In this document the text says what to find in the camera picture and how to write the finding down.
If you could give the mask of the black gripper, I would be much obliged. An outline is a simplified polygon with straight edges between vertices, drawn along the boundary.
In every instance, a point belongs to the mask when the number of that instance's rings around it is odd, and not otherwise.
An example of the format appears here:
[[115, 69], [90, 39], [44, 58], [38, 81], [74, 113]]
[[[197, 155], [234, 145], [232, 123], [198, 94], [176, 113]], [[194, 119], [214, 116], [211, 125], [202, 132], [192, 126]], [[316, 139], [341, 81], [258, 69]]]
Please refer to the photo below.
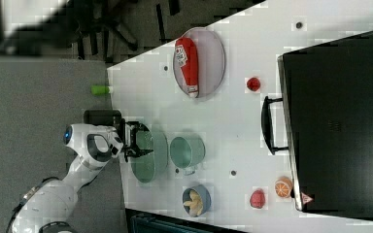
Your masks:
[[119, 122], [119, 136], [123, 142], [122, 152], [125, 161], [128, 161], [129, 157], [141, 157], [153, 152], [153, 150], [139, 149], [136, 138], [138, 130], [144, 132], [150, 131], [142, 122], [126, 121], [125, 119]]

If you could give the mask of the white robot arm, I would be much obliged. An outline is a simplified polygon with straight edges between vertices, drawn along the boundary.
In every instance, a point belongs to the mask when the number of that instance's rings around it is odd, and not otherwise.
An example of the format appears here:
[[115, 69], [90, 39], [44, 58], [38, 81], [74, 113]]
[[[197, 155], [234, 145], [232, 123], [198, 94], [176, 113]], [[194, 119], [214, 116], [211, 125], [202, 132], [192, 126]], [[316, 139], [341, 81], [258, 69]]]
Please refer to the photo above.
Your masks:
[[13, 209], [5, 233], [79, 233], [68, 223], [79, 200], [78, 192], [92, 183], [111, 159], [149, 154], [137, 145], [137, 134], [147, 129], [140, 121], [124, 119], [118, 126], [68, 125], [63, 142], [76, 157], [67, 175], [62, 179], [48, 177], [25, 193]]

